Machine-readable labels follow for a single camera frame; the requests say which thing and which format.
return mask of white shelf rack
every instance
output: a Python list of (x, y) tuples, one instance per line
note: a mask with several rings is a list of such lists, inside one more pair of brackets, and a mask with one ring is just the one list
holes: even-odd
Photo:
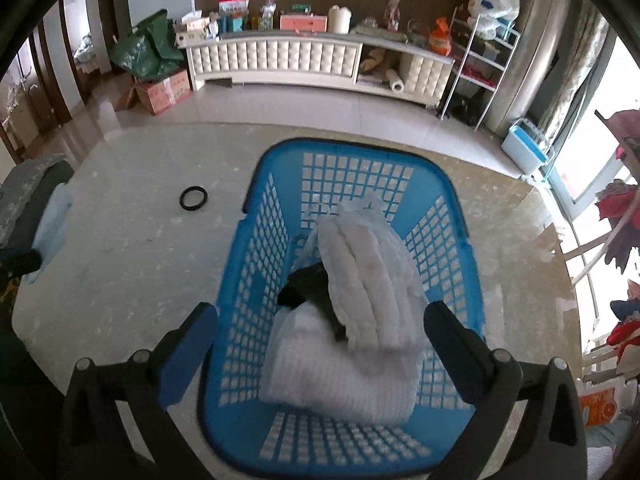
[[(518, 42), (520, 41), (520, 33), (517, 32), (516, 30), (513, 30), (512, 28), (507, 28), (506, 29), (506, 34), (505, 34), (505, 38), (510, 38), (511, 36), (513, 36), (513, 43), (510, 43), (509, 41), (505, 41), (504, 39), (501, 38), (495, 38), (493, 40), (494, 43), (496, 43), (498, 46), (500, 47), (504, 47), (509, 51), (509, 56), (507, 58), (507, 62), (504, 65), (501, 65), (500, 63), (495, 62), (492, 59), (488, 59), (485, 56), (482, 56), (481, 54), (478, 54), (477, 52), (471, 50), (471, 46), (472, 43), (474, 41), (474, 38), (476, 37), (476, 29), (478, 28), (478, 20), (476, 20), (476, 22), (474, 23), (473, 27), (471, 25), (469, 25), (467, 22), (463, 21), (463, 20), (458, 20), (456, 19), (456, 12), (457, 9), (454, 10), (453, 12), (453, 17), (451, 19), (451, 28), (453, 28), (456, 25), (461, 25), (463, 27), (468, 28), (471, 31), (471, 34), (469, 35), (469, 41), (468, 43), (465, 45), (462, 45), (460, 43), (457, 43), (455, 41), (452, 41), (453, 47), (459, 50), (464, 51), (464, 54), (462, 56), (462, 59), (460, 60), (460, 65), (457, 66), (456, 64), (453, 65), (453, 69), (451, 70), (452, 74), (455, 74), (455, 79), (453, 80), (453, 85), (451, 86), (451, 89), (449, 90), (449, 95), (447, 95), (447, 100), (444, 103), (444, 106), (442, 107), (442, 111), (440, 113), (440, 119), (442, 120), (445, 116), (445, 113), (447, 111), (447, 108), (449, 107), (449, 103), (451, 101), (451, 98), (453, 97), (453, 93), (456, 90), (456, 86), (458, 84), (458, 81), (460, 81), (461, 79), (464, 81), (469, 81), (470, 83), (473, 83), (474, 85), (479, 86), (480, 88), (484, 88), (485, 90), (488, 90), (489, 92), (491, 92), (491, 97), (489, 97), (489, 100), (487, 101), (486, 106), (484, 107), (484, 110), (482, 111), (482, 114), (480, 115), (480, 118), (478, 119), (478, 122), (476, 123), (476, 127), (474, 128), (475, 130), (477, 130), (480, 126), (480, 124), (482, 123), (482, 120), (484, 120), (484, 116), (486, 115), (487, 111), (489, 110), (489, 107), (491, 106), (492, 102), (494, 101), (495, 98), (495, 93), (498, 91), (498, 88), (500, 88), (500, 83), (502, 83), (502, 80), (504, 78), (504, 75), (507, 73), (507, 70), (509, 69), (509, 65), (511, 63), (511, 58), (513, 58), (513, 53), (516, 51), (516, 48), (518, 46)], [(496, 70), (499, 70), (500, 75), (498, 77), (498, 81), (496, 82), (495, 86), (489, 85), (487, 83), (485, 83), (484, 81), (480, 81), (479, 79), (475, 79), (471, 76), (465, 75), (463, 73), (463, 68), (465, 67), (465, 63), (467, 61), (467, 59), (469, 57), (475, 58), (475, 59), (479, 59), (484, 63), (487, 63), (487, 65), (495, 68)]]

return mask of paper towel roll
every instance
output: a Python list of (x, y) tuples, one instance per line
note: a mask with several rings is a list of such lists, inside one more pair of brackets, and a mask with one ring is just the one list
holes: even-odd
[(387, 70), (385, 72), (386, 78), (389, 79), (389, 88), (394, 94), (401, 94), (404, 92), (404, 83), (395, 70)]
[(326, 30), (334, 34), (347, 34), (349, 32), (350, 21), (351, 11), (347, 9), (347, 7), (340, 8), (334, 5), (329, 9)]

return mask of o-ring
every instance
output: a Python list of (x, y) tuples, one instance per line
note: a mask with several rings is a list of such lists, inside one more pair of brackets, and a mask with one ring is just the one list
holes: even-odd
[[(198, 202), (196, 205), (185, 205), (184, 197), (186, 197), (191, 191), (201, 192), (202, 200)], [(187, 211), (197, 211), (207, 203), (207, 198), (209, 198), (209, 195), (207, 194), (207, 190), (205, 190), (202, 186), (190, 186), (187, 189), (185, 189), (180, 195), (180, 207)]]

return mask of blue laundry basket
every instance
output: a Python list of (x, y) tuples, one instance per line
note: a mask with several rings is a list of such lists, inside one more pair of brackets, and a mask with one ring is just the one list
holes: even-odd
[(272, 478), (405, 476), (437, 465), (473, 413), (433, 349), (402, 427), (363, 426), (258, 400), (276, 298), (315, 226), (317, 202), (369, 193), (416, 261), (428, 300), (443, 300), (480, 333), (482, 295), (458, 198), (445, 173), (417, 155), (348, 142), (293, 139), (255, 170), (220, 292), (220, 337), (204, 364), (199, 417), (213, 450)]

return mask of white cabinet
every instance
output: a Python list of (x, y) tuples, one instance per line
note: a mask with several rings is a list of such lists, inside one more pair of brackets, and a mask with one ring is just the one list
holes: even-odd
[[(378, 94), (436, 107), (451, 72), (452, 59), (404, 44), (361, 36), (277, 33), (234, 34), (186, 48), (191, 84), (199, 89), (209, 79), (235, 83), (322, 86)], [(402, 52), (399, 75), (404, 92), (386, 85), (358, 82), (363, 44)]]

